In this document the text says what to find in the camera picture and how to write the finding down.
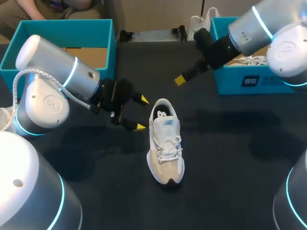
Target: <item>shoe tongue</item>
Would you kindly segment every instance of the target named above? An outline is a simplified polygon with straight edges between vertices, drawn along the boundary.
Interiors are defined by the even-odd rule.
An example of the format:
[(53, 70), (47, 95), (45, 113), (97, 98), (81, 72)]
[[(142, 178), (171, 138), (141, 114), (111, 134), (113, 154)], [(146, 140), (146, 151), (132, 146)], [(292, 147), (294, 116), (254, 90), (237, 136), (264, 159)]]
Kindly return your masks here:
[(164, 139), (176, 141), (178, 131), (178, 118), (175, 116), (162, 116), (156, 118), (153, 121), (153, 126), (154, 136), (159, 144), (162, 144)]

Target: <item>shoe logo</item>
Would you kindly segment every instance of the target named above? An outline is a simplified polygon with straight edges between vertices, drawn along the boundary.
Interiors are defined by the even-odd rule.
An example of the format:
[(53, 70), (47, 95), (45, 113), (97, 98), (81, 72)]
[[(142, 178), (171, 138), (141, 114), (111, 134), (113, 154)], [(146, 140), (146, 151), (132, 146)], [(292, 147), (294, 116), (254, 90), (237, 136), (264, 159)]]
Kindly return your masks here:
[(165, 126), (171, 126), (173, 124), (173, 120), (166, 120), (164, 121)]
[(165, 112), (158, 111), (158, 117), (166, 116)]

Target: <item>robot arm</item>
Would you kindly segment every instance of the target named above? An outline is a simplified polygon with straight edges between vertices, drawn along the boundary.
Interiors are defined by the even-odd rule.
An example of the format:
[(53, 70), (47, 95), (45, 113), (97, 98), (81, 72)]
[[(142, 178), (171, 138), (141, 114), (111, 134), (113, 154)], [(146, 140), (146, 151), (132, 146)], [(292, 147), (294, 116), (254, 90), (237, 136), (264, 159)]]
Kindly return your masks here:
[(299, 90), (307, 82), (306, 16), (305, 0), (262, 0), (231, 23), (228, 34), (217, 41), (206, 29), (200, 29), (194, 39), (204, 58), (184, 71), (176, 83), (185, 83), (198, 73), (219, 69), (239, 54), (250, 56), (271, 44), (267, 54), (270, 69)]
[(96, 69), (38, 35), (25, 42), (16, 68), (26, 72), (26, 84), (18, 107), (12, 108), (16, 116), (10, 131), (14, 133), (40, 136), (62, 124), (69, 113), (69, 104), (62, 92), (96, 114), (100, 109), (112, 112), (111, 122), (115, 125), (129, 130), (144, 128), (121, 116), (122, 107), (130, 98), (148, 105), (130, 82), (101, 80)]

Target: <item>wall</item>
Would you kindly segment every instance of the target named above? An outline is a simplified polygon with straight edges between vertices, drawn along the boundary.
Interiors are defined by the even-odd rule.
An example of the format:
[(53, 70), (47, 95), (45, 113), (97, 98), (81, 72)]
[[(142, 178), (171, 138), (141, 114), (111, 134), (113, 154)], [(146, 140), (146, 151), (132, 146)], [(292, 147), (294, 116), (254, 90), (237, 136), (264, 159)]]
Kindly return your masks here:
[(205, 0), (203, 17), (210, 7), (216, 7), (223, 17), (241, 16), (260, 0)]
[(200, 15), (202, 0), (105, 0), (116, 31), (139, 32), (189, 26)]

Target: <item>person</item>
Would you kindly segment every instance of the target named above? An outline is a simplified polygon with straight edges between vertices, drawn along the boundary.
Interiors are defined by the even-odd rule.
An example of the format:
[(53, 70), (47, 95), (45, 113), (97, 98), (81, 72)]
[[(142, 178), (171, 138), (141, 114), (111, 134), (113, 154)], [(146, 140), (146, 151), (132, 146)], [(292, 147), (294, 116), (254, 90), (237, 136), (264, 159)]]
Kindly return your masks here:
[(0, 0), (0, 35), (12, 39), (21, 20), (100, 19), (101, 0)]

